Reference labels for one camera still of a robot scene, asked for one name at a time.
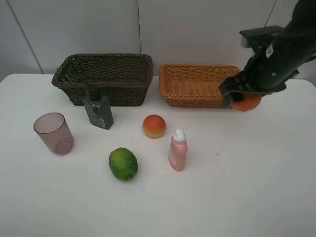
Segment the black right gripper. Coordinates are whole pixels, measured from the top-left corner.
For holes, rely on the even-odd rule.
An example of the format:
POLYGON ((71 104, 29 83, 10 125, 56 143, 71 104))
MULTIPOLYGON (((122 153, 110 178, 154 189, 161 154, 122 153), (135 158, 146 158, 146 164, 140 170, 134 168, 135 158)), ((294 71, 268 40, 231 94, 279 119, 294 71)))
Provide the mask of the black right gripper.
POLYGON ((254 55, 244 69, 219 86, 225 108, 243 101, 244 94, 270 95, 285 90, 286 81, 298 75, 298 68, 316 58, 316 28, 292 29, 287 25, 272 35, 272 41, 253 48, 254 55))

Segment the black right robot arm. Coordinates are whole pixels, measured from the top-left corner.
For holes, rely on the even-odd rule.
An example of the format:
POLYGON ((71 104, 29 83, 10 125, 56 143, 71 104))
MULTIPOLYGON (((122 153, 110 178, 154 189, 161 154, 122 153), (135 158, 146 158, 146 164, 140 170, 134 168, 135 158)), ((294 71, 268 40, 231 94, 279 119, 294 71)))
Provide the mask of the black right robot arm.
POLYGON ((244 69, 219 86, 223 104, 231 108, 246 94, 270 95, 286 89, 286 82, 298 75, 298 68, 316 58, 316 2, 296 3, 286 27, 269 26, 240 31, 241 45, 254 55, 244 69))

